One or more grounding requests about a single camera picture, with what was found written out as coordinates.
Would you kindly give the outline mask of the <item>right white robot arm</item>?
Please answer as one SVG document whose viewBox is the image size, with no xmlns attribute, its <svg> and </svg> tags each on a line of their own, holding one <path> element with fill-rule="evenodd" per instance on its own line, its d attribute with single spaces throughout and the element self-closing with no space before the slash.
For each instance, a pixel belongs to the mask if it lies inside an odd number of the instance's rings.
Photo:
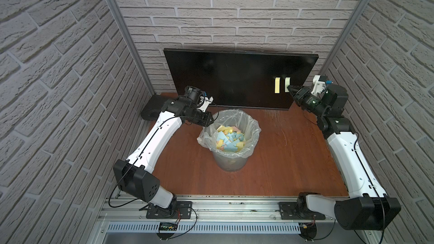
<svg viewBox="0 0 434 244">
<path fill-rule="evenodd" d="M 328 144 L 341 173 L 349 199 L 337 201 L 314 193 L 301 193 L 299 208 L 335 219 L 346 230 L 383 231 L 401 211 L 397 198 L 390 197 L 374 176 L 358 144 L 358 135 L 343 116 L 347 90 L 330 84 L 319 87 L 318 94 L 309 87 L 288 86 L 297 106 L 317 118 L 317 126 Z"/>
</svg>

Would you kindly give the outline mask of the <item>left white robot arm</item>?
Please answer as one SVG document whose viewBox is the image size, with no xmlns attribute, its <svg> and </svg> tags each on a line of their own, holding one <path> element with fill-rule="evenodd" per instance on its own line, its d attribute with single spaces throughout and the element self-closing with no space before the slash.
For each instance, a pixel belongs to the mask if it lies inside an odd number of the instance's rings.
<svg viewBox="0 0 434 244">
<path fill-rule="evenodd" d="M 176 206 L 176 195 L 160 185 L 153 175 L 157 161 L 175 132 L 188 121 L 202 127 L 214 122 L 208 106 L 213 97 L 198 88 L 187 86 L 176 98 L 154 95 L 141 112 L 144 120 L 155 121 L 138 148 L 126 160 L 117 160 L 113 170 L 119 190 L 162 209 Z"/>
</svg>

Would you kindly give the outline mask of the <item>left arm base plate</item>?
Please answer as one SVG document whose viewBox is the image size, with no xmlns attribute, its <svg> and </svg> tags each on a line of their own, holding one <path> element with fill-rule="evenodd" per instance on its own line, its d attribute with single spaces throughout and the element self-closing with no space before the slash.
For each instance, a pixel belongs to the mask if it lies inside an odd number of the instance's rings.
<svg viewBox="0 0 434 244">
<path fill-rule="evenodd" d="M 190 219 L 192 214 L 192 201 L 177 201 L 174 206 L 167 209 L 154 204 L 148 206 L 147 219 Z"/>
</svg>

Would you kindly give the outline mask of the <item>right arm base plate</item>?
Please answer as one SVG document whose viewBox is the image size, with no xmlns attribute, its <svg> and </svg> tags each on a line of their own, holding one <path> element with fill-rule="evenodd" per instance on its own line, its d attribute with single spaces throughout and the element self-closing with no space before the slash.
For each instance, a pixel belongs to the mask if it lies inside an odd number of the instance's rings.
<svg viewBox="0 0 434 244">
<path fill-rule="evenodd" d="M 297 202 L 279 202 L 281 220 L 325 220 L 326 216 L 300 207 Z"/>
</svg>

